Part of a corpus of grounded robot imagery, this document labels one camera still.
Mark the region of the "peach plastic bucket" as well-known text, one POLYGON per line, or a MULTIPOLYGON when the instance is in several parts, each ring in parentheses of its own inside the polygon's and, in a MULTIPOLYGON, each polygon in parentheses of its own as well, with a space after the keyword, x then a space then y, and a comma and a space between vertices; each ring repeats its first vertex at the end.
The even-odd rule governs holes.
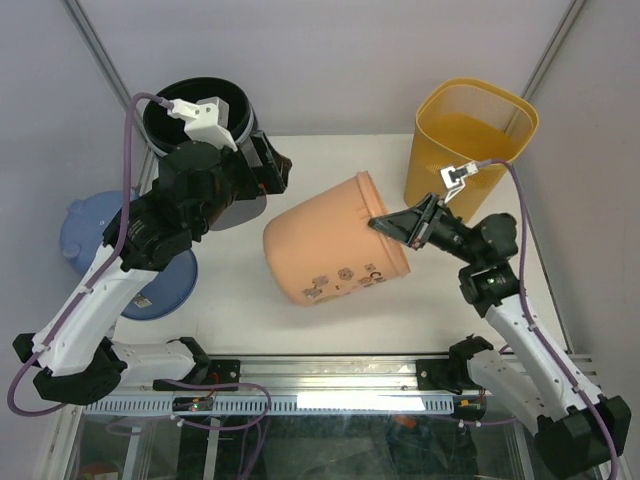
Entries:
POLYGON ((369 226, 386 213, 364 171, 273 218, 263 250, 280 290, 313 306, 409 274, 402 245, 369 226))

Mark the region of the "yellow mesh waste bin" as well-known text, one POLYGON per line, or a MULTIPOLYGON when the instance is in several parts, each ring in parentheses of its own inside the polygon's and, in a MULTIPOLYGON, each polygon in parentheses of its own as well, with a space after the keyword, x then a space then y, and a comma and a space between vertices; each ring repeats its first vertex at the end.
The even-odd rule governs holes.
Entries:
POLYGON ((472 78, 445 81, 415 115, 406 205, 416 205, 429 193, 444 194, 444 167, 494 159, 513 162, 538 124, 534 107, 515 94, 472 78))

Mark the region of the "black plastic bin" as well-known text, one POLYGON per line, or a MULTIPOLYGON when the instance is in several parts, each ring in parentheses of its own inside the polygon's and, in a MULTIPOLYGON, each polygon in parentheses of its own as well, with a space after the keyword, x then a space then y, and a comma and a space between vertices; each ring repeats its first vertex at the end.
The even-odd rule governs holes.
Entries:
POLYGON ((150 102, 143 112, 143 126, 151 150, 164 156, 190 139, 200 137, 206 127, 226 129, 240 146, 259 126, 247 94, 222 78, 196 77, 173 83, 156 93, 171 102, 167 109, 150 102))

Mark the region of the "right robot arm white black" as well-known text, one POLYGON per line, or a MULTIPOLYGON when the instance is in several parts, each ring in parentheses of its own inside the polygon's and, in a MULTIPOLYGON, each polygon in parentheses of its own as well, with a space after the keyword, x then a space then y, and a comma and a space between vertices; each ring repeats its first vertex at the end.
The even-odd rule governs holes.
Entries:
POLYGON ((449 350, 441 386, 458 393, 475 384, 488 390, 533 436, 538 455, 559 479, 604 463, 619 470, 631 410, 607 397, 534 316, 521 280, 510 265, 517 254, 517 222, 491 214, 474 227, 455 216, 435 194, 418 205, 371 219, 373 230, 414 250, 433 245, 465 262, 460 290, 506 341, 522 369, 511 368, 492 344, 469 336, 449 350))

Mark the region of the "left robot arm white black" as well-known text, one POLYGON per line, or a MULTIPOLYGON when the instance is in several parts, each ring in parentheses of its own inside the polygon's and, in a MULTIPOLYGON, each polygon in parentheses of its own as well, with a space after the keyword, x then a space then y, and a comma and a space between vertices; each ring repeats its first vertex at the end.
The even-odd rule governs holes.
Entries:
POLYGON ((57 316, 40 332, 15 338, 24 368, 38 369, 33 385, 40 398, 59 408, 90 405, 126 384, 209 387, 211 361, 194 338, 130 345, 107 333, 134 297, 234 202, 284 193, 291 168, 261 131, 245 147, 189 140, 161 157, 151 189, 124 199, 57 316))

